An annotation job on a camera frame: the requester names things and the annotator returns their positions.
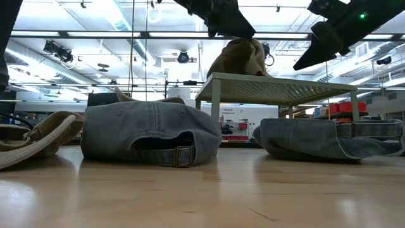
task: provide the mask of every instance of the shelf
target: shelf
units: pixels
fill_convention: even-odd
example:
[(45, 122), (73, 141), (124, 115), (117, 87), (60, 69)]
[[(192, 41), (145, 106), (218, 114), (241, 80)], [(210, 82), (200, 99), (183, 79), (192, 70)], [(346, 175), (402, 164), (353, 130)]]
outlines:
[[(368, 113), (367, 112), (361, 112), (359, 113), (359, 116), (364, 117), (367, 116)], [(334, 114), (330, 114), (330, 119), (334, 119), (334, 118), (352, 118), (353, 117), (353, 112), (342, 112), (342, 113), (334, 113)], [(317, 119), (317, 120), (326, 120), (328, 119), (328, 116), (321, 116), (321, 117), (313, 117), (311, 119)]]
[[(293, 106), (348, 92), (352, 103), (357, 104), (356, 91), (355, 85), (214, 72), (198, 92), (196, 108), (201, 109), (201, 101), (210, 101), (211, 116), (215, 120), (219, 120), (220, 103), (285, 105), (289, 107), (289, 115), (293, 116)], [(358, 121), (358, 107), (352, 108), (353, 119)]]

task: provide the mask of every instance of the air duct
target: air duct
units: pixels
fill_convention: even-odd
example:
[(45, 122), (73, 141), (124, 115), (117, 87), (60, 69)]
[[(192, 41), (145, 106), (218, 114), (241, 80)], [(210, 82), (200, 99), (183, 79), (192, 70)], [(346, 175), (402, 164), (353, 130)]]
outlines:
[[(33, 67), (35, 69), (40, 69), (41, 73), (46, 74), (48, 77), (59, 76), (62, 79), (68, 78), (78, 84), (97, 84), (97, 82), (88, 79), (87, 77), (84, 77), (73, 70), (69, 70), (59, 63), (56, 63), (50, 59), (44, 59), (45, 57), (17, 44), (16, 42), (9, 41), (6, 52), (21, 59), (29, 65), (34, 64)], [(95, 91), (111, 92), (111, 90), (108, 88), (95, 88)]]
[[(127, 22), (127, 19), (125, 19), (117, 0), (97, 0), (96, 3), (99, 6), (99, 10), (103, 12), (104, 16), (114, 27), (114, 29), (127, 32), (132, 31), (131, 26)], [(146, 51), (145, 45), (143, 45), (141, 41), (135, 38), (136, 37), (134, 37), (134, 45), (132, 46), (134, 50), (138, 53), (142, 60), (148, 63), (148, 65), (155, 65), (156, 58), (149, 51)]]
[(379, 60), (386, 56), (392, 50), (402, 46), (403, 42), (386, 42), (380, 44), (379, 42), (366, 42), (358, 47), (357, 53), (352, 54), (349, 57), (344, 58), (336, 65), (327, 71), (324, 70), (315, 76), (313, 81), (326, 82), (330, 79), (339, 77), (347, 72), (355, 70), (356, 68), (364, 65), (367, 62)]

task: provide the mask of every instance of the spotlight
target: spotlight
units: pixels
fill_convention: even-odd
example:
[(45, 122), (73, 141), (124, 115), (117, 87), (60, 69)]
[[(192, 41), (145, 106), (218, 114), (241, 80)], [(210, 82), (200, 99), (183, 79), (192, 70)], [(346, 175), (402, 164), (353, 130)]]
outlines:
[(376, 61), (377, 65), (387, 65), (387, 64), (390, 64), (391, 62), (392, 62), (391, 56), (386, 57), (385, 59)]
[(59, 58), (63, 63), (73, 61), (72, 51), (64, 49), (53, 41), (46, 41), (44, 51), (48, 54), (55, 54), (55, 57)]
[(187, 63), (189, 61), (189, 55), (186, 51), (181, 51), (179, 56), (177, 57), (177, 61), (179, 63)]

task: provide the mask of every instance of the white wall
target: white wall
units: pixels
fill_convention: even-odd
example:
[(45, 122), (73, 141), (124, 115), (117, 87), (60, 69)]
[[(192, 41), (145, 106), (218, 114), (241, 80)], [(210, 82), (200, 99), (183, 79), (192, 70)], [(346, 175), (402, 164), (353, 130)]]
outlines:
[[(211, 104), (201, 104), (201, 111), (211, 114)], [(225, 120), (248, 119), (250, 122), (260, 124), (264, 118), (278, 118), (278, 106), (270, 105), (221, 105), (220, 116)]]
[(405, 92), (396, 91), (397, 99), (388, 100), (383, 96), (372, 97), (373, 103), (367, 105), (367, 112), (372, 116), (380, 115), (384, 117), (385, 113), (393, 113), (398, 111), (405, 111)]
[(15, 105), (15, 111), (72, 111), (84, 112), (87, 103), (31, 103), (31, 102), (18, 102)]

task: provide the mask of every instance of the metal pole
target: metal pole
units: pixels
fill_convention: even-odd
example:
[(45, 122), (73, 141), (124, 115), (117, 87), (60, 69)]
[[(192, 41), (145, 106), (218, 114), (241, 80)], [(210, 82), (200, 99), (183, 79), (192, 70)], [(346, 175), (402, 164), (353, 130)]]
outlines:
[(357, 92), (351, 91), (350, 97), (352, 101), (353, 121), (360, 121), (359, 103), (357, 101)]
[(211, 100), (211, 117), (220, 121), (221, 80), (213, 79), (213, 98)]
[(289, 117), (294, 118), (294, 112), (292, 111), (292, 105), (289, 104)]

